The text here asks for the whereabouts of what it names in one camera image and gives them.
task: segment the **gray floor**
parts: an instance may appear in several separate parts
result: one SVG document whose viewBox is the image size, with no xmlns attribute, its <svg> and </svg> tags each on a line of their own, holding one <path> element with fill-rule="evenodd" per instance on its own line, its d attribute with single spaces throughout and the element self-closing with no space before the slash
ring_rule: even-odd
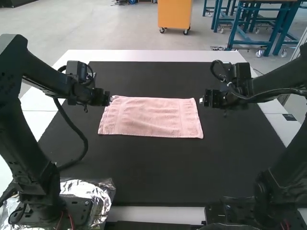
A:
<svg viewBox="0 0 307 230">
<path fill-rule="evenodd" d="M 224 34 L 210 29 L 212 18 L 202 17 L 203 0 L 195 0 L 191 32 L 168 30 L 160 34 L 157 27 L 157 4 L 139 3 L 111 6 L 111 0 L 39 0 L 14 9 L 0 9 L 0 34 L 22 34 L 29 40 L 29 50 L 52 65 L 68 49 L 160 49 L 210 50 L 225 46 Z M 307 26 L 306 10 L 299 10 L 291 32 L 300 36 Z M 269 38 L 269 30 L 251 34 Z M 289 61 L 286 58 L 256 58 L 255 51 L 241 51 L 244 58 L 266 73 Z M 28 89 L 23 86 L 21 95 Z"/>
</svg>

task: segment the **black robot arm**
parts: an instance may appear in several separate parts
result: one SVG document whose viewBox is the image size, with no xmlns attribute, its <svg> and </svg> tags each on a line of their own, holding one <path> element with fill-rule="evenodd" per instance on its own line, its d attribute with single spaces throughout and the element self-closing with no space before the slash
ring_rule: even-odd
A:
<svg viewBox="0 0 307 230">
<path fill-rule="evenodd" d="M 206 90 L 201 103 L 205 107 L 246 109 L 249 103 L 267 102 L 282 94 L 293 93 L 307 97 L 307 44 L 301 46 L 300 51 L 301 56 L 297 59 L 256 78 L 251 77 L 248 63 L 232 65 L 218 60 L 214 61 L 211 71 L 221 81 L 221 88 Z M 306 138 L 307 121 L 305 120 L 277 162 L 267 170 L 260 172 L 256 178 L 254 183 L 255 206 L 252 217 L 251 213 L 243 214 L 243 216 L 250 217 L 249 221 L 243 218 L 245 223 L 258 228 L 274 228 L 283 222 L 281 210 L 284 205 L 288 205 L 286 209 L 292 209 L 299 198 L 306 194 L 306 188 L 302 183 L 307 175 Z M 242 209 L 234 211 L 231 205 L 226 208 L 234 213 L 242 212 Z"/>
<path fill-rule="evenodd" d="M 0 36 L 0 154 L 12 171 L 12 185 L 24 204 L 11 223 L 24 223 L 20 220 L 26 205 L 27 214 L 33 214 L 36 221 L 49 222 L 65 206 L 59 197 L 59 171 L 40 149 L 24 118 L 18 99 L 22 81 L 55 99 L 66 98 L 69 104 L 109 104 L 109 92 L 95 87 L 94 74 L 87 72 L 85 63 L 69 61 L 64 69 L 66 74 L 31 54 L 23 36 Z"/>
</svg>

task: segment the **orange cabinet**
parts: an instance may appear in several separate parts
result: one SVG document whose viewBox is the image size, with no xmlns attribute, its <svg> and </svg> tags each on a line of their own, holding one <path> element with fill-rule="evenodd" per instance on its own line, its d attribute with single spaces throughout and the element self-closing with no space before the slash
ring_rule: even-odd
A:
<svg viewBox="0 0 307 230">
<path fill-rule="evenodd" d="M 191 25 L 193 0 L 158 0 L 158 26 L 183 29 L 188 33 Z"/>
</svg>

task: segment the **towel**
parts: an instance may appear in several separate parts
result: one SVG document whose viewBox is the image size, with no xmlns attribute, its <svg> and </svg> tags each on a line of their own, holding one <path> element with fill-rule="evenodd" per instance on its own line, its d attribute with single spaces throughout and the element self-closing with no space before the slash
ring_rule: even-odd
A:
<svg viewBox="0 0 307 230">
<path fill-rule="evenodd" d="M 164 138 L 203 138 L 194 98 L 113 96 L 98 134 Z"/>
</svg>

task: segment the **white table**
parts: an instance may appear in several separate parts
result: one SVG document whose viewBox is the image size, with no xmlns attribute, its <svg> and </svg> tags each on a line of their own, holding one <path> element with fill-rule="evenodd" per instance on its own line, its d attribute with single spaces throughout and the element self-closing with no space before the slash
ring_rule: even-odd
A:
<svg viewBox="0 0 307 230">
<path fill-rule="evenodd" d="M 90 61 L 159 61 L 159 62 L 246 62 L 237 51 L 163 51 L 163 50 L 68 50 L 53 66 L 58 69 L 68 60 L 84 63 Z M 257 74 L 251 69 L 252 77 Z M 51 98 L 40 90 L 31 88 L 21 98 L 24 116 L 37 141 L 55 116 L 57 108 Z M 261 110 L 281 138 L 285 146 L 291 142 L 301 127 L 297 121 L 286 121 L 282 114 L 287 111 L 277 101 L 259 104 Z M 3 159 L 0 159 L 0 192 L 12 180 L 12 173 Z M 112 207 L 109 221 L 143 221 L 159 223 L 200 224 L 205 220 L 203 207 Z"/>
</svg>

